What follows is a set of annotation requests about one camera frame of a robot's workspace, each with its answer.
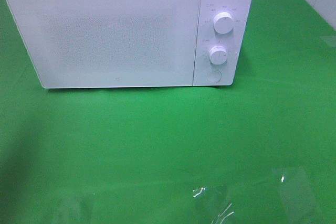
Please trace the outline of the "white round door button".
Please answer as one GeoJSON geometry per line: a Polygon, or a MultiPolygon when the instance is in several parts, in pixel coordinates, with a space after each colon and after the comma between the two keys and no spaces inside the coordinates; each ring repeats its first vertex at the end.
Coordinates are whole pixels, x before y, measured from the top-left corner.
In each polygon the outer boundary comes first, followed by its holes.
{"type": "Polygon", "coordinates": [[[219,82],[221,77],[222,74],[218,70],[212,70],[206,74],[206,80],[213,83],[219,82]]]}

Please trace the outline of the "white microwave door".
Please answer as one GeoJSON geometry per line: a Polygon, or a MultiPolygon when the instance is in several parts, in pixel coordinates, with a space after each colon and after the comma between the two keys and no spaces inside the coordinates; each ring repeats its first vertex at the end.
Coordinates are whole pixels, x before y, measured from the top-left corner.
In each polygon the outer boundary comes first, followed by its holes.
{"type": "Polygon", "coordinates": [[[200,0],[7,0],[44,88],[190,86],[200,0]]]}

